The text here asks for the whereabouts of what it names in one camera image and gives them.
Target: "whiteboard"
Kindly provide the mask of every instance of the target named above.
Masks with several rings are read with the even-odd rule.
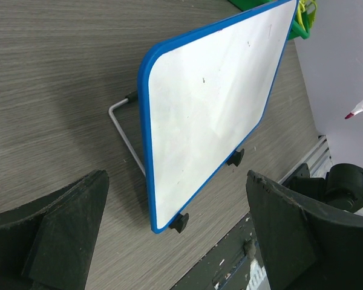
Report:
[[[172,222],[260,122],[296,6],[272,2],[145,56],[138,88],[153,232]]]

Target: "blue whiteboard border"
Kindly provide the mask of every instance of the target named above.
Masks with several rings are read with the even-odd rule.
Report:
[[[264,4],[262,6],[258,6],[251,10],[242,12],[235,16],[231,16],[227,19],[223,19],[222,21],[207,25],[205,27],[198,28],[196,30],[189,31],[187,33],[181,34],[172,39],[168,39],[166,41],[160,42],[154,45],[143,58],[140,68],[139,74],[137,77],[137,89],[139,92],[139,109],[140,109],[140,126],[142,132],[142,140],[143,140],[143,152],[144,152],[144,161],[145,161],[145,173],[146,173],[146,187],[148,192],[148,204],[149,204],[149,217],[151,221],[151,229],[155,234],[160,234],[166,228],[168,228],[169,224],[175,219],[176,215],[163,227],[157,228],[157,220],[156,220],[156,206],[155,206],[155,182],[154,182],[154,167],[153,167],[153,152],[152,152],[152,136],[151,136],[151,117],[150,117],[150,108],[149,108],[149,73],[152,70],[153,65],[156,60],[162,55],[167,53],[168,51],[174,50],[178,47],[186,45],[192,41],[205,37],[211,33],[214,33],[218,30],[222,30],[228,26],[236,24],[245,19],[251,18],[255,15],[258,15],[262,12],[268,11],[275,7],[278,7],[284,3],[296,1],[298,6],[299,0],[277,0],[275,2],[270,2]],[[293,18],[296,15],[296,9],[293,12]],[[289,27],[287,37],[289,36],[291,27]],[[283,51],[281,52],[280,60],[278,61],[277,69],[273,78],[272,86],[270,87],[269,95],[266,100],[265,108],[262,113],[261,119],[257,123],[257,125],[249,132],[249,134],[242,140],[242,142],[237,146],[239,147],[245,139],[258,127],[261,123],[261,120],[266,111],[266,105],[269,101],[270,93],[272,92],[273,84],[277,75],[278,67],[280,66],[281,59],[283,57],[283,52],[286,47],[286,42],[283,46]],[[207,182],[218,172],[218,170],[222,167],[222,165],[230,158],[231,154],[222,162],[222,164],[213,172],[213,174],[206,180],[205,183],[201,185],[201,187],[191,196],[189,201],[179,210],[179,213],[192,201],[192,199],[198,194],[198,192],[207,184]]]

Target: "gray wall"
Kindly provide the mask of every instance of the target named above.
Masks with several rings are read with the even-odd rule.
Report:
[[[316,128],[334,163],[363,167],[363,113],[344,120],[363,99],[363,0],[318,5],[311,38],[296,40]]]

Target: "green container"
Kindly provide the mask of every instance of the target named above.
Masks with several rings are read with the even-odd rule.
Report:
[[[257,6],[264,5],[273,0],[229,0],[233,5],[238,7],[242,11],[253,9]],[[308,22],[308,14],[304,12],[302,15],[302,22],[305,26],[305,30],[297,23],[296,20],[293,20],[292,29],[289,33],[288,39],[293,39],[298,36],[301,36],[303,39],[307,39],[310,36],[309,22]]]

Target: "metal stand leg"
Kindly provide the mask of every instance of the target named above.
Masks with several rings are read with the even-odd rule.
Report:
[[[129,142],[128,137],[125,135],[120,123],[117,121],[116,116],[114,115],[113,111],[127,103],[131,103],[137,100],[137,91],[136,92],[132,92],[129,95],[127,95],[122,101],[119,101],[118,103],[112,105],[109,108],[109,116],[110,119],[113,121],[115,127],[117,128],[117,131],[119,131],[119,134],[122,137],[122,140],[125,142],[126,146],[128,147],[129,151],[131,152],[134,160],[136,161],[137,165],[139,166],[140,170],[142,171],[142,173],[145,176],[145,168],[144,165],[142,164],[140,158],[137,156],[135,150],[132,147],[132,144]]]

